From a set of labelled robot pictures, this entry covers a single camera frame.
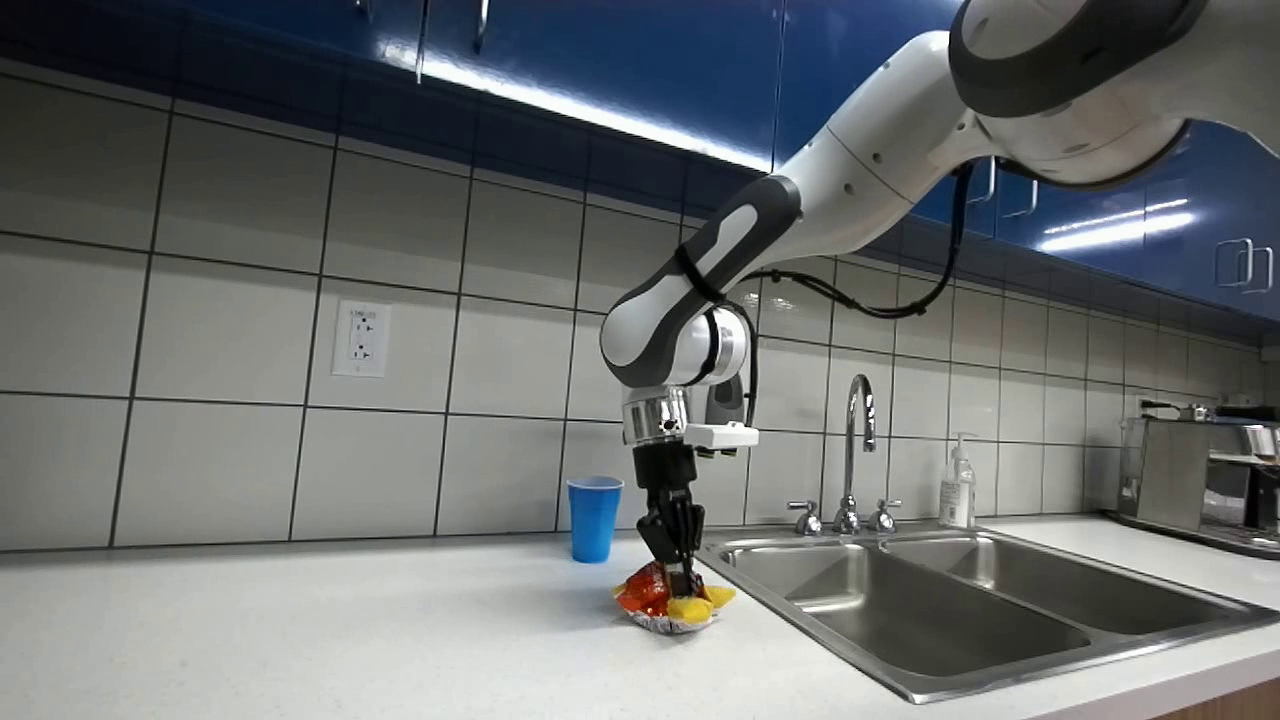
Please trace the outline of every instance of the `faucet handle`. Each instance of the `faucet handle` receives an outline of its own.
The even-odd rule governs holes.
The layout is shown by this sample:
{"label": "faucet handle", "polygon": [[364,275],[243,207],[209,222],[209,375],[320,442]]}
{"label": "faucet handle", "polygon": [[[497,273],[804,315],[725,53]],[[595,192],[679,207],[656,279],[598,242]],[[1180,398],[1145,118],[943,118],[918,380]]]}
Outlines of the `faucet handle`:
{"label": "faucet handle", "polygon": [[881,500],[881,507],[877,507],[877,533],[890,533],[890,524],[894,524],[890,512],[894,512],[894,507],[903,507],[903,500]]}
{"label": "faucet handle", "polygon": [[815,512],[815,500],[809,500],[809,504],[787,504],[787,512],[800,512],[797,535],[820,535],[820,533],[822,533],[822,521],[820,521],[820,512]]}

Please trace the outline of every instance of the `robotic arm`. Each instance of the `robotic arm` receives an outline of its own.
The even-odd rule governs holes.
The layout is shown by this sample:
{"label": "robotic arm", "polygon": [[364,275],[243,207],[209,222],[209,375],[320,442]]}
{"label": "robotic arm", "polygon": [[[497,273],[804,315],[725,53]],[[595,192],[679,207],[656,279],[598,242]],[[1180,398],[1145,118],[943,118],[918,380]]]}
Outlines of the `robotic arm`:
{"label": "robotic arm", "polygon": [[1245,129],[1274,152],[1280,91],[1263,91],[1274,33],[1274,0],[967,0],[953,33],[909,39],[778,170],[614,298],[598,351],[630,388],[641,535],[670,597],[701,593],[691,449],[756,442],[747,428],[691,428],[684,408],[688,388],[725,383],[747,360],[753,334],[725,286],[764,265],[872,242],[979,157],[1102,183],[1153,165],[1188,118]]}

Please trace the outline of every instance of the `kitchen appliance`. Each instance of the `kitchen appliance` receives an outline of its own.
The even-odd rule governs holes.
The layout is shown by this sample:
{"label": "kitchen appliance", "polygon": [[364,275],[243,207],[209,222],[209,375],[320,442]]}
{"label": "kitchen appliance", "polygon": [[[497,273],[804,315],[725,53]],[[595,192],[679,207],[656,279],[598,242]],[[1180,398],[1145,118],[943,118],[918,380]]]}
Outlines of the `kitchen appliance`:
{"label": "kitchen appliance", "polygon": [[1140,529],[1280,560],[1280,425],[1246,416],[1134,421],[1117,512]]}

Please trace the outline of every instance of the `black cable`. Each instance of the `black cable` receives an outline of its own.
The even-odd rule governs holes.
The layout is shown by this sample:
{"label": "black cable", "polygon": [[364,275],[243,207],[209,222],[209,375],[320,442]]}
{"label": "black cable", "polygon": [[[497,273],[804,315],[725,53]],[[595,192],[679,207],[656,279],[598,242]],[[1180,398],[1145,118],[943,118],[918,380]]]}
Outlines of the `black cable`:
{"label": "black cable", "polygon": [[956,273],[956,258],[960,258],[964,215],[967,215],[967,210],[964,210],[964,207],[967,207],[967,178],[972,178],[972,165],[956,168],[948,265],[943,265],[940,279],[931,283],[931,291],[925,291],[925,296],[912,298],[912,302],[898,302],[898,308],[866,308],[866,302],[845,296],[835,283],[828,283],[828,279],[820,279],[820,275],[782,273],[782,267],[753,273],[753,275],[743,275],[743,279],[775,279],[775,283],[778,283],[778,279],[791,279],[791,283],[800,283],[800,286],[809,286],[809,291],[815,291],[815,296],[828,296],[828,298],[835,298],[835,302],[845,302],[845,308],[856,308],[856,311],[862,311],[862,315],[877,315],[877,319],[925,315],[929,302],[940,298],[943,286],[953,283],[953,273]]}

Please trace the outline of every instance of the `electrical outlet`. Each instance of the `electrical outlet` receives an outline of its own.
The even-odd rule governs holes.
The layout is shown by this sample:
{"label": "electrical outlet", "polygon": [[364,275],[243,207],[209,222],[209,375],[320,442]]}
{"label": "electrical outlet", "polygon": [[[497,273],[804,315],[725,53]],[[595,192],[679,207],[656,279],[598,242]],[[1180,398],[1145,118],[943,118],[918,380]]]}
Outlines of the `electrical outlet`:
{"label": "electrical outlet", "polygon": [[388,375],[393,308],[345,298],[337,308],[337,375]]}

